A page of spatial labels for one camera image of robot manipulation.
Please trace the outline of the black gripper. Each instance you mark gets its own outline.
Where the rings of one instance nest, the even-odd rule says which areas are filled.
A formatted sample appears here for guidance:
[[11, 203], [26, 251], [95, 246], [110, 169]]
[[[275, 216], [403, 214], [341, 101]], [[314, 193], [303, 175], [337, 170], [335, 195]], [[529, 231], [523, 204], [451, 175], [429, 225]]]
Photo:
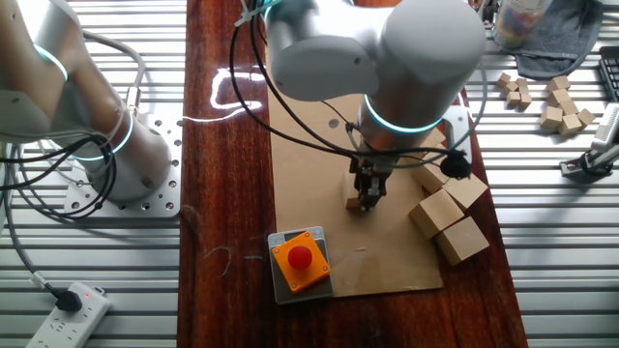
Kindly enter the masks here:
[[364, 184], [362, 193], [362, 208], [371, 211], [378, 201], [386, 195], [386, 185], [384, 181], [391, 176], [391, 170], [379, 167], [374, 162], [367, 159], [353, 158], [349, 164], [348, 172], [355, 176], [349, 184], [349, 202], [359, 202], [359, 185], [357, 182], [369, 182]]

